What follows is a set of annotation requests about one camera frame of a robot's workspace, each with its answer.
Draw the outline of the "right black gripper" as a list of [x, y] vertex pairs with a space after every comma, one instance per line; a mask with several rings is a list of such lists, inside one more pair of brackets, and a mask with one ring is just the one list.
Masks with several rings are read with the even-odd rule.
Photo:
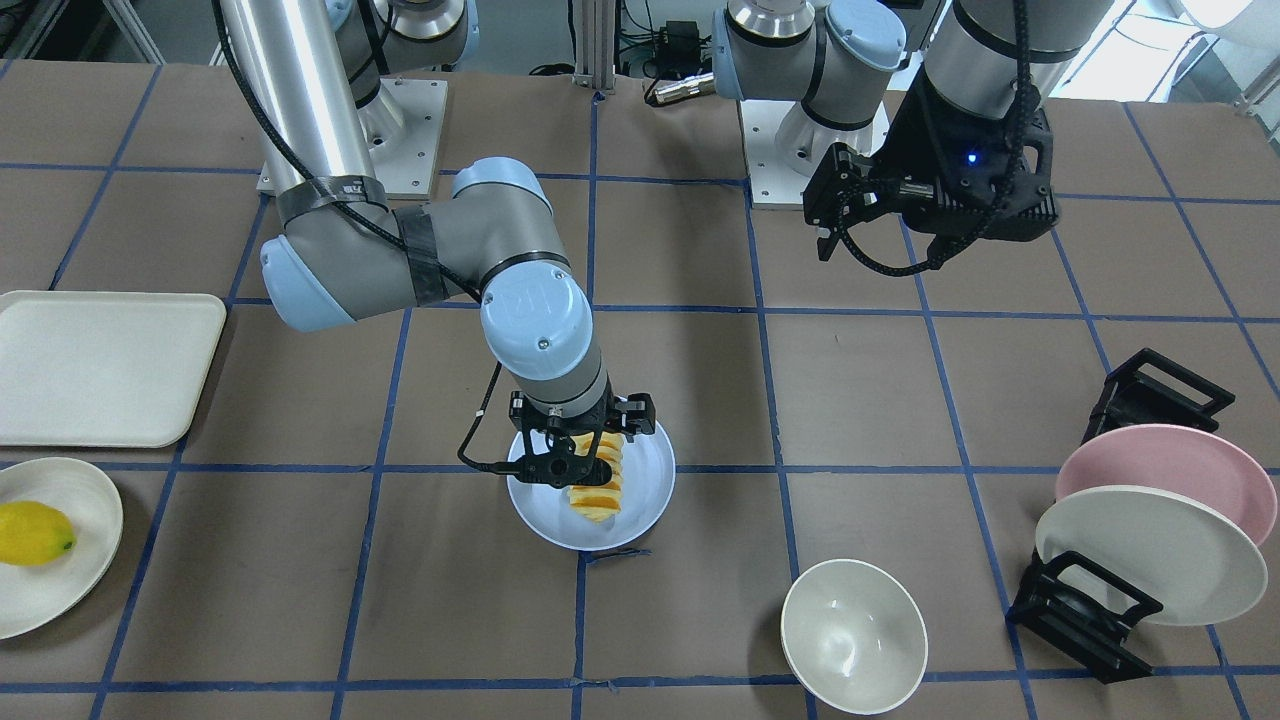
[[626, 438], [654, 436], [657, 406], [649, 393], [600, 397], [577, 416], [543, 413], [522, 391], [509, 396], [509, 419], [522, 454], [508, 462], [508, 474], [526, 484], [556, 488], [605, 486], [621, 478], [604, 459], [604, 434]]

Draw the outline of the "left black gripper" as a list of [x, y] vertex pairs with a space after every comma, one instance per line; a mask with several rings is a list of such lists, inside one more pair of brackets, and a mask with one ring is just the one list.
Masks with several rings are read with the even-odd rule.
[[827, 263], [841, 243], [872, 263], [849, 231], [890, 213], [934, 237], [916, 272], [938, 268], [977, 240], [1030, 242], [1048, 233], [1060, 208], [1051, 184], [1053, 133], [1039, 101], [1029, 85], [1016, 90], [1002, 117], [978, 117], [919, 74], [868, 177], [844, 142], [818, 161], [803, 191], [805, 223], [819, 229], [818, 259]]

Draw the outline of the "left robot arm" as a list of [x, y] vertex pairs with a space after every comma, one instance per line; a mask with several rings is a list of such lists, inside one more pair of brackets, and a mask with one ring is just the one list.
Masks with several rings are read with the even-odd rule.
[[908, 32], [879, 1], [728, 1], [714, 19], [716, 91], [791, 101], [822, 261], [846, 249], [887, 277], [940, 269], [979, 240], [1030, 242], [1060, 218], [1043, 101], [1106, 1], [954, 1], [874, 152]]

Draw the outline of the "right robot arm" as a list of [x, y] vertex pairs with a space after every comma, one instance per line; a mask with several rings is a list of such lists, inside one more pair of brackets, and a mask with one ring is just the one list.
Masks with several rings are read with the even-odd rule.
[[479, 306], [498, 372], [517, 389], [509, 419], [522, 452], [476, 471], [556, 488], [621, 477], [605, 436], [657, 432], [652, 397], [620, 397], [575, 279], [553, 208], [532, 170], [512, 158], [462, 169], [439, 204], [393, 209], [372, 159], [323, 1], [215, 1], [232, 77], [275, 167], [283, 232], [260, 263], [287, 325], [323, 331], [456, 295]]

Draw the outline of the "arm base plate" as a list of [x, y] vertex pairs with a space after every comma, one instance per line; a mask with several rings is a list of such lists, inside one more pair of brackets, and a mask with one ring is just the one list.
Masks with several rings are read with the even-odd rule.
[[800, 102], [745, 100], [739, 110], [751, 200], [759, 209], [800, 210], [803, 191], [832, 143], [868, 158], [881, 149], [890, 128], [883, 102], [869, 124], [852, 131], [817, 123]]
[[301, 90], [278, 82], [250, 82], [265, 88], [260, 108], [301, 167], [294, 168], [270, 138], [262, 140], [266, 163], [257, 188], [298, 200], [311, 190], [306, 179], [326, 181], [352, 201], [358, 191], [384, 208], [396, 200], [425, 201], [436, 176], [448, 87], [430, 79], [380, 79], [372, 100], [355, 104], [344, 81], [321, 86], [317, 105]]

